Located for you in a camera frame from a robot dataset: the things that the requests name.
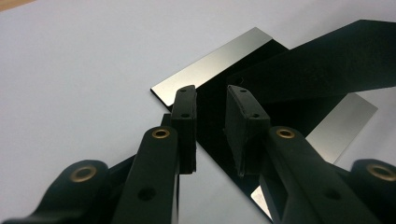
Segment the white surface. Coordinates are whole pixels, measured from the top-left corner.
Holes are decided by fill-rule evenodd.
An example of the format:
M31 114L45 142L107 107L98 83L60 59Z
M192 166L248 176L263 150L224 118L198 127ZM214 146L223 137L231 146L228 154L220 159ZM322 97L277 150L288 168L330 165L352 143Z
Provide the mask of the white surface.
M252 27L291 49L358 19L396 21L395 9L368 0L69 0L0 12L0 220L29 215L73 162L112 166L135 154L165 112L149 88ZM378 111L337 164L395 164L395 94L362 94ZM228 177L198 155L198 173L182 176L180 223L257 223Z

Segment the metal plate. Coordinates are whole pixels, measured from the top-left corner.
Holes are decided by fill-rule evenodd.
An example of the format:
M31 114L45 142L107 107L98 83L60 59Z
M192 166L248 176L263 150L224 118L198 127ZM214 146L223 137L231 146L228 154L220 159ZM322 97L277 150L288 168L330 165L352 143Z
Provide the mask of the metal plate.
M270 40L272 40L271 36L258 28L253 28L157 84L151 88L151 91L166 106L170 106L175 100L178 89L190 85L194 85L195 88L200 87Z

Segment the black plastic part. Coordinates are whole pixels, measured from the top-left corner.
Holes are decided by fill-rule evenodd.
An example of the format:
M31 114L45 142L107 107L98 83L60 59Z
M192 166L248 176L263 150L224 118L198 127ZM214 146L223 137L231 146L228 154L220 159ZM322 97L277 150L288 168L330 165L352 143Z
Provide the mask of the black plastic part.
M250 194L259 186L259 176L245 175L243 179L240 178L235 171L233 153L224 132L228 87L226 80L228 76L284 51L287 51L285 47L271 40L197 88L197 141L253 204Z
M277 184L287 192L282 213L269 206L274 223L380 223L302 134L274 127L264 142L281 181Z
M177 91L171 115L171 125L178 133L181 175L196 171L196 120L195 87L183 87Z
M396 167L377 160L355 161L349 185L382 223L396 223Z
M240 176L260 173L261 139L270 127L270 117L250 91L228 87L225 134Z
M111 223L177 223L177 177L177 132L166 126L148 130Z
M109 192L107 166L101 161L79 161L55 179L32 215L4 223L97 223Z

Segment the screw hole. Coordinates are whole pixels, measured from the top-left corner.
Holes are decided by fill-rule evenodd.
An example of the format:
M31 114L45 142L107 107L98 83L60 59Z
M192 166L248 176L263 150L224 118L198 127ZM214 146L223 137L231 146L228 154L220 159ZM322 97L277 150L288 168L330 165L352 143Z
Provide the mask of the screw hole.
M340 193L338 193L335 189L327 189L324 192L324 196L326 196L326 198L328 199L336 200L336 201L341 199Z
M387 181L396 181L396 174L388 167L379 164L368 164L367 170L375 177Z
M96 175L96 168L92 165L86 165L77 168L71 175L70 180L80 183L93 178Z
M137 197L142 201L150 201L155 197L157 192L153 188L143 188L137 193Z
M169 133L168 130L166 129L158 129L155 130L154 132L152 132L152 136L155 138L165 138L167 136L169 136L171 133Z
M276 134L283 138L293 138L295 134L287 129L279 129L276 131Z

